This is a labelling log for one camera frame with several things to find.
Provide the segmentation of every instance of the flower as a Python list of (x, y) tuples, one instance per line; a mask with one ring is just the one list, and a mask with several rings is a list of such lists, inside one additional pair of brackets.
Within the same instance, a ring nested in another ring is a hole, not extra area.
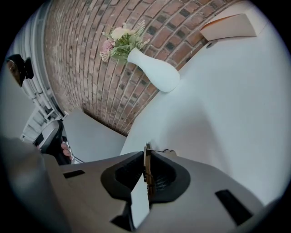
[(107, 39), (104, 41), (102, 46), (102, 51), (100, 56), (103, 61), (107, 61), (110, 55), (110, 51), (114, 48), (115, 42), (113, 40)]
[(110, 51), (114, 48), (115, 42), (112, 40), (105, 40), (102, 46), (102, 52), (110, 53)]
[(141, 50), (149, 41), (147, 39), (143, 42), (142, 32), (146, 26), (145, 20), (141, 20), (134, 27), (129, 29), (126, 27), (126, 23), (122, 24), (122, 27), (117, 27), (110, 32), (102, 34), (107, 37), (104, 41), (100, 56), (103, 61), (108, 61), (110, 57), (118, 61), (127, 61), (127, 57), (134, 48)]
[(132, 35), (134, 33), (135, 33), (134, 30), (130, 30), (128, 28), (117, 27), (112, 31), (111, 37), (116, 41), (116, 40), (119, 40), (124, 34)]

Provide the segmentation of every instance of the red brick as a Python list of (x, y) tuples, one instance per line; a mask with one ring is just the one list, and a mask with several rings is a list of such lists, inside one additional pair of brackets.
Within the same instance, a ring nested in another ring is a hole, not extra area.
[(130, 17), (134, 20), (138, 20), (148, 7), (149, 5), (141, 2), (139, 5), (136, 6), (135, 10), (131, 13)]
[[(60, 107), (66, 111), (82, 107), (96, 120), (127, 134), (135, 117), (159, 90), (134, 64), (126, 65), (124, 70), (124, 65), (113, 60), (102, 62), (99, 52), (106, 38), (101, 32), (111, 26), (122, 26), (123, 22), (133, 28), (144, 19), (147, 29), (152, 26), (144, 33), (144, 39), (152, 41), (143, 52), (180, 69), (206, 42), (196, 33), (200, 26), (229, 1), (92, 0), (90, 4), (85, 0), (53, 1), (45, 29), (45, 62)], [(147, 9), (138, 12), (141, 5)]]
[(189, 35), (189, 33), (189, 29), (182, 25), (182, 27), (180, 27), (176, 32), (176, 35), (180, 38), (185, 38), (187, 35)]
[(156, 51), (156, 49), (153, 46), (149, 46), (147, 48), (147, 50), (145, 51), (145, 54), (147, 56), (150, 56), (150, 57), (154, 57), (156, 55), (156, 53), (157, 53), (157, 51)]
[(93, 70), (94, 70), (94, 60), (90, 59), (89, 60), (89, 68), (88, 68), (89, 74), (93, 74)]
[(213, 0), (210, 4), (214, 8), (221, 8), (225, 4), (225, 2), (223, 0)]
[(177, 36), (172, 36), (170, 39), (169, 39), (169, 42), (171, 42), (175, 47), (177, 47), (179, 44), (180, 44), (180, 42), (181, 42), (182, 40), (179, 38), (179, 37), (177, 37)]
[(199, 5), (196, 2), (191, 1), (191, 2), (188, 3), (187, 6), (185, 6), (184, 9), (189, 11), (190, 13), (193, 13), (198, 8), (199, 8)]
[(154, 18), (169, 1), (170, 0), (155, 1), (146, 11), (145, 15)]
[(155, 27), (156, 29), (160, 29), (163, 26), (163, 24), (155, 20), (151, 23), (151, 26)]
[(150, 83), (146, 89), (146, 91), (151, 95), (152, 93), (154, 93), (156, 91), (156, 87)]
[(164, 60), (167, 59), (167, 57), (168, 57), (169, 54), (170, 54), (170, 52), (169, 52), (168, 50), (166, 50), (166, 49), (162, 49), (162, 50), (158, 53), (158, 55), (156, 56), (156, 59), (159, 59), (159, 60), (164, 61)]
[(124, 93), (124, 96), (127, 97), (127, 99), (130, 98), (134, 88), (135, 88), (135, 84), (129, 82), (129, 84), (126, 87), (125, 93)]
[(131, 77), (131, 81), (135, 84), (138, 83), (138, 81), (140, 80), (140, 77), (142, 76), (143, 71), (136, 69)]
[(134, 94), (136, 94), (137, 96), (140, 96), (140, 94), (142, 93), (142, 91), (144, 90), (144, 88), (145, 88), (145, 86), (140, 82), (137, 85)]
[(166, 62), (169, 63), (170, 65), (174, 66), (174, 67), (177, 66), (176, 62), (174, 62), (172, 59), (168, 59)]
[(176, 69), (179, 71), (185, 64), (186, 64), (186, 61), (184, 60), (176, 67)]
[(146, 2), (146, 3), (149, 3), (149, 4), (152, 4), (154, 1), (156, 1), (156, 0), (143, 0), (143, 2)]
[(204, 15), (204, 17), (208, 17), (208, 16), (211, 15), (214, 11), (215, 11), (215, 10), (214, 10), (213, 7), (210, 6), (210, 5), (206, 5), (206, 6), (204, 6), (204, 7), (200, 10), (201, 14)]
[(125, 7), (127, 3), (128, 3), (128, 0), (121, 0), (119, 4), (115, 7), (114, 11), (110, 15), (106, 23), (106, 26), (105, 26), (106, 30), (110, 29), (114, 25), (116, 19), (121, 14), (123, 8)]
[(180, 61), (191, 51), (191, 47), (186, 43), (182, 44), (179, 49), (172, 55), (173, 61), (180, 63)]
[(171, 34), (172, 34), (172, 31), (170, 31), (167, 28), (163, 28), (160, 31), (160, 33), (156, 36), (156, 38), (152, 41), (151, 44), (157, 48), (160, 48)]
[(198, 0), (201, 4), (206, 4), (207, 2), (209, 2), (210, 0)]
[(131, 14), (130, 10), (127, 9), (123, 9), (122, 13), (120, 14), (120, 16), (118, 17), (115, 27), (122, 27), (122, 24), (124, 22), (126, 22), (128, 16)]
[(187, 41), (190, 45), (195, 46), (199, 41), (203, 39), (203, 35), (199, 30), (194, 31), (190, 36), (188, 36)]
[(97, 51), (97, 48), (98, 48), (98, 43), (99, 43), (100, 36), (101, 36), (101, 33), (102, 33), (103, 29), (104, 29), (104, 26), (103, 25), (99, 25), (98, 29), (97, 29), (97, 32), (95, 33), (95, 37), (93, 39), (91, 53), (90, 53), (90, 58), (92, 58), (92, 59), (95, 59), (95, 57), (96, 57), (96, 51)]
[(147, 39), (152, 39), (153, 38), (153, 36), (151, 35), (151, 34), (149, 34), (149, 33), (145, 33), (144, 35), (143, 35), (143, 41), (146, 41)]
[(184, 16), (182, 16), (181, 14), (177, 14), (174, 16), (173, 19), (171, 19), (170, 23), (178, 27), (184, 20), (185, 20)]
[(111, 0), (110, 5), (116, 5), (119, 2), (119, 0)]
[(202, 44), (199, 44), (177, 67), (176, 69), (179, 71), (201, 48), (203, 48)]
[(203, 16), (200, 15), (200, 14), (195, 14), (193, 15), (190, 19), (188, 19), (186, 22), (185, 22), (185, 25), (193, 30), (195, 29), (200, 23), (202, 23), (204, 20)]
[(130, 2), (127, 4), (127, 9), (133, 10), (138, 3), (138, 0), (130, 0)]
[(112, 14), (114, 8), (113, 7), (108, 7), (106, 11), (103, 13), (101, 23), (105, 24), (107, 20), (109, 19), (110, 15)]
[(150, 95), (144, 92), (138, 99), (138, 102), (140, 105), (144, 105), (149, 98), (150, 98)]
[(130, 69), (131, 71), (133, 71), (136, 68), (136, 65), (131, 63), (131, 62), (128, 62), (127, 65), (126, 65), (126, 68)]
[(172, 15), (175, 12), (177, 12), (182, 6), (183, 6), (183, 3), (181, 1), (174, 0), (173, 2), (169, 3), (163, 11), (165, 13)]

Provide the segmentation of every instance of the white wall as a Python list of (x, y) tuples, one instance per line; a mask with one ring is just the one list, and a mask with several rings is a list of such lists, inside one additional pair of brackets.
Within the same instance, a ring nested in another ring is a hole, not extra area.
[(269, 24), (258, 37), (219, 40), (180, 71), (136, 118), (122, 154), (154, 149), (210, 164), (264, 204), (278, 198), (291, 170), (291, 60)]
[(118, 156), (126, 140), (80, 109), (71, 112), (63, 122), (72, 153), (83, 162)]
[(4, 64), (0, 73), (0, 134), (20, 137), (34, 108)]

